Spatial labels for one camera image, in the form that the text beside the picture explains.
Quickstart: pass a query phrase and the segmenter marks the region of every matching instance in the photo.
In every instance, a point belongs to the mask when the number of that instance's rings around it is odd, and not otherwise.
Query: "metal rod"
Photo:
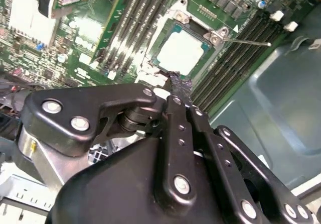
[[[231,38],[223,38],[223,41],[225,41],[225,42],[235,42],[235,43],[244,43],[244,44],[250,44],[250,45],[256,45],[256,46],[264,46],[264,47],[272,46],[272,44],[269,43],[269,42],[253,42],[253,41],[231,39]]]

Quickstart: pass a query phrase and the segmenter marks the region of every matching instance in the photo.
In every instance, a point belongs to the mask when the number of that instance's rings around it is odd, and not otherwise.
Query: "motherboard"
[[[214,113],[319,0],[0,0],[1,70],[49,88],[192,80]]]

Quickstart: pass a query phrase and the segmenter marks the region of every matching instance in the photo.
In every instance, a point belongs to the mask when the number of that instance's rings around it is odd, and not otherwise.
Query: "chipset heatsink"
[[[203,42],[188,32],[173,32],[157,56],[159,66],[187,76],[204,54]]]
[[[9,28],[17,34],[49,45],[55,24],[39,13],[36,0],[12,1]]]

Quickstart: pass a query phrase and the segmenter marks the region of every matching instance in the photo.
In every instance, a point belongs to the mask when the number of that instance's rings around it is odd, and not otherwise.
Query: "gray metal panel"
[[[295,34],[321,38],[321,7]],[[321,48],[277,48],[211,119],[231,128],[293,189],[321,172]]]

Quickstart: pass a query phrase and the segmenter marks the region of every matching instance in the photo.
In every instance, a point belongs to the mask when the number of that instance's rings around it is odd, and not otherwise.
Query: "silver screw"
[[[241,202],[242,204],[242,208],[245,212],[245,214],[252,219],[256,218],[256,211],[254,209],[254,207],[251,205],[251,203],[249,203],[247,200],[244,200]]]
[[[86,131],[87,129],[89,129],[89,121],[84,118],[84,117],[74,117],[71,122],[70,122],[71,126],[79,131]]]
[[[187,179],[182,176],[175,176],[174,185],[180,194],[188,194],[190,192],[190,185]]]
[[[304,208],[300,205],[297,206],[297,210],[300,213],[300,215],[304,218],[304,219],[309,219],[308,214],[306,213],[306,211],[304,210]]]
[[[57,114],[61,111],[61,105],[55,101],[46,101],[42,104],[42,109],[50,114]]]
[[[223,132],[224,132],[227,136],[230,136],[230,135],[231,135],[231,133],[230,133],[226,128],[223,129]]]
[[[178,97],[174,97],[174,102],[177,103],[178,105],[181,105],[181,100]]]
[[[292,217],[293,219],[295,219],[296,213],[293,210],[293,208],[289,204],[285,204],[284,207],[285,207],[286,212],[289,214],[289,216]]]
[[[180,145],[180,146],[184,146],[184,145],[185,145],[185,141],[182,140],[182,139],[179,139],[179,145]]]
[[[198,108],[195,109],[195,112],[196,112],[197,115],[199,115],[199,116],[202,116],[202,115],[203,115],[202,111],[200,111]]]
[[[149,97],[152,96],[152,92],[148,88],[145,88],[143,92]]]
[[[179,130],[184,131],[186,128],[183,125],[179,125]]]

